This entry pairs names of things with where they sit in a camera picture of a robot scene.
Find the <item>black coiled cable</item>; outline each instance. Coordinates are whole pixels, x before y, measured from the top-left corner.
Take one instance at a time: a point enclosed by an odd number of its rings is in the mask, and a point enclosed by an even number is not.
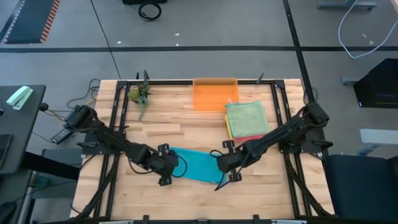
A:
[[[142,9],[145,7],[145,6],[147,6],[147,5],[153,5],[153,6],[155,6],[158,10],[159,10],[159,12],[157,13],[157,15],[155,16],[155,17],[150,17],[150,16],[148,16],[147,14],[145,14],[144,12],[142,12]],[[139,8],[138,8],[138,14],[139,14],[139,17],[143,20],[143,21],[147,21],[147,22],[150,22],[150,21],[154,21],[154,20],[156,20],[156,19],[158,19],[159,17],[160,17],[160,15],[162,14],[162,8],[157,4],[157,3],[154,3],[154,2],[144,2],[144,3],[142,3],[140,6],[139,6]]]

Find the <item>green towel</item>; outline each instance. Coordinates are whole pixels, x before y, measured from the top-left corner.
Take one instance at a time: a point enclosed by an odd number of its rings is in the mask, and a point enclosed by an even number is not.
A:
[[[234,138],[244,138],[269,132],[267,116],[261,101],[226,105],[229,128]]]

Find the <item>concrete floor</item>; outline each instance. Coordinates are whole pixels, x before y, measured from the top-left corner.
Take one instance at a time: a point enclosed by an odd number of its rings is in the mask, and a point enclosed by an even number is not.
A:
[[[6,23],[16,2],[0,1],[0,26]],[[162,17],[154,22],[140,20],[137,6],[125,6],[121,0],[93,2],[112,47],[293,46],[282,1],[169,0],[162,5]],[[342,30],[346,45],[372,47],[383,40],[398,15],[390,1],[377,2],[379,6],[373,11],[355,10],[346,18]],[[289,0],[301,46],[337,47],[338,24],[345,10],[318,10],[317,3],[317,0]],[[395,30],[386,46],[397,43],[398,30]],[[0,44],[0,49],[59,47],[107,47],[90,0],[61,1],[44,44]],[[364,76],[385,58],[397,58],[398,52],[375,52],[356,60],[345,52],[304,52],[303,56],[312,86],[319,93],[318,102],[331,118],[325,128],[326,140],[335,143],[331,154],[355,154],[363,147],[359,138],[361,128],[398,129],[398,120],[393,118],[395,110],[359,108],[353,89],[340,84],[342,76]],[[125,79],[135,78],[143,69],[151,78],[257,78],[262,72],[264,78],[301,78],[293,51],[115,52],[114,57]],[[44,101],[53,110],[66,110],[66,102],[83,96],[92,78],[118,78],[107,52],[2,53],[0,69],[1,85],[46,85]],[[50,138],[61,128],[61,122],[40,113],[34,131]],[[28,151],[40,153],[44,148],[74,147],[81,137],[54,146],[32,136]],[[373,155],[391,157],[398,155],[398,150],[383,147]],[[71,202],[70,198],[37,202],[34,219],[64,220]]]

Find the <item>black chair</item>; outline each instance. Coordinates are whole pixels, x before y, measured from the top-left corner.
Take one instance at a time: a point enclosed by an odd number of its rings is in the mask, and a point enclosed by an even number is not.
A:
[[[398,156],[328,156],[325,175],[339,217],[398,222]]]

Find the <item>wooden table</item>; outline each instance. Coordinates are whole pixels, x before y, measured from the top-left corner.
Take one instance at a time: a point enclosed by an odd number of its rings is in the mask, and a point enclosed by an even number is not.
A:
[[[398,0],[391,0],[391,3],[394,6],[394,8],[396,9],[396,11],[398,12]]]
[[[290,109],[295,114],[303,106],[303,88],[299,79],[284,81]],[[105,124],[109,124],[116,82],[104,80],[99,88],[95,109]],[[128,104],[128,140],[146,143],[153,148],[168,143],[170,146],[206,152],[211,149],[225,151],[221,147],[221,142],[228,139],[224,113],[195,112],[191,85],[152,86],[150,92],[152,95],[142,122],[137,121],[139,107],[131,101]],[[120,108],[123,95],[124,90],[119,101]],[[269,127],[277,127],[269,86],[240,85],[239,100],[261,100]],[[121,110],[118,113],[116,124],[119,124]],[[325,210],[333,213],[321,160],[309,154],[302,154],[301,160],[307,187]],[[96,156],[81,171],[73,201],[77,210],[82,210],[95,193],[102,161],[103,156]],[[283,155],[276,145],[259,162],[243,169],[242,174],[243,181],[229,184],[217,192],[214,192],[214,184],[184,178],[173,179],[172,185],[159,187],[157,174],[137,175],[128,166],[126,156],[121,156],[111,218],[142,220],[143,215],[150,215],[151,220],[252,219],[253,214],[260,215],[260,218],[294,217]],[[300,212],[304,214],[297,186],[296,191]],[[104,215],[107,198],[106,192],[101,215]]]

